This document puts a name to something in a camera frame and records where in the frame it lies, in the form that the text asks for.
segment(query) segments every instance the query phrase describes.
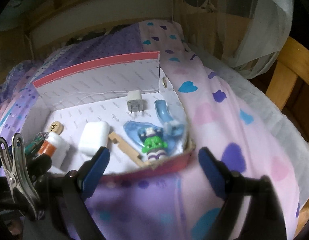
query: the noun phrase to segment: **metal clip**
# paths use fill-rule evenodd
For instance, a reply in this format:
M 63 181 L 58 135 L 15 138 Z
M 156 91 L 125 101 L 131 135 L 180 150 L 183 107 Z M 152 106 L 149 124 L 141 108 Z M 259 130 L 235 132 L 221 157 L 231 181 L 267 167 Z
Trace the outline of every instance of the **metal clip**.
M 28 212 L 23 215 L 27 215 L 31 220 L 39 220 L 44 212 L 40 209 L 40 197 L 28 174 L 24 141 L 20 133 L 15 133 L 12 137 L 12 158 L 7 141 L 0 137 L 0 158 L 14 203 L 26 204 Z

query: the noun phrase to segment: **orange label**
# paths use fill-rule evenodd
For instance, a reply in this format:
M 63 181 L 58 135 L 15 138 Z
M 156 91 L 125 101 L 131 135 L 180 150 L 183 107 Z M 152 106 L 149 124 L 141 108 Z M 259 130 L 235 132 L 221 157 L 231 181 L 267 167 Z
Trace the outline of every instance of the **orange label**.
M 44 141 L 40 150 L 38 151 L 38 154 L 46 154 L 49 155 L 50 158 L 53 156 L 54 152 L 56 151 L 56 147 L 53 146 L 51 143 L 48 141 Z

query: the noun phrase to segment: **metal grommet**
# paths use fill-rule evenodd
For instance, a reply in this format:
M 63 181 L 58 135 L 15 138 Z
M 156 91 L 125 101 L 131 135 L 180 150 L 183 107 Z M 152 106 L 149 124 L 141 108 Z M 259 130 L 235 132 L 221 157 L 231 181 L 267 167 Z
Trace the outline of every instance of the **metal grommet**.
M 72 171 L 69 171 L 69 172 L 68 172 L 68 176 L 72 178 L 72 177 L 74 177 L 75 175 L 77 175 L 77 173 L 78 173 L 78 172 L 77 172 L 76 170 L 72 170 Z
M 167 88 L 168 83 L 167 83 L 166 77 L 163 77 L 163 78 L 162 78 L 162 84 L 163 84 L 163 87 L 164 87 L 164 88 Z

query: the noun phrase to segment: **cardboard box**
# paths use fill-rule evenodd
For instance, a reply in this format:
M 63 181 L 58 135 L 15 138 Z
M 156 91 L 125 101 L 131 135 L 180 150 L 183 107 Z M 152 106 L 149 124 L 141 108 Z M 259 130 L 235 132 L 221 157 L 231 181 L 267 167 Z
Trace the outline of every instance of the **cardboard box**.
M 162 127 L 154 107 L 158 99 L 165 100 L 171 115 L 186 127 L 171 157 L 140 168 L 109 140 L 107 147 L 111 157 L 103 179 L 132 179 L 175 172 L 184 168 L 190 159 L 194 143 L 188 138 L 187 117 L 172 84 L 160 68 L 159 52 L 117 55 L 84 62 L 47 75 L 33 85 L 40 97 L 29 111 L 21 134 L 27 144 L 37 132 L 47 131 L 54 121 L 61 122 L 64 131 L 60 136 L 70 144 L 61 166 L 64 172 L 79 169 L 88 159 L 77 148 L 88 122 L 108 122 L 110 132 L 116 132 L 141 153 L 141 148 L 128 137 L 123 125 L 133 120 Z M 128 111 L 127 93 L 131 90 L 142 92 L 144 111 L 132 114 Z

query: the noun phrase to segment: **glue stick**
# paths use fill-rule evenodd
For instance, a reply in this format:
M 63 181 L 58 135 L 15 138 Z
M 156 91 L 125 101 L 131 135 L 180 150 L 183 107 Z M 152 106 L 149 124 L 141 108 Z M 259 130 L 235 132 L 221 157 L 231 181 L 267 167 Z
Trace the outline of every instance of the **glue stick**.
M 69 150 L 70 145 L 55 132 L 50 132 L 48 138 L 44 140 L 38 154 L 47 154 L 52 160 L 52 165 L 60 168 Z

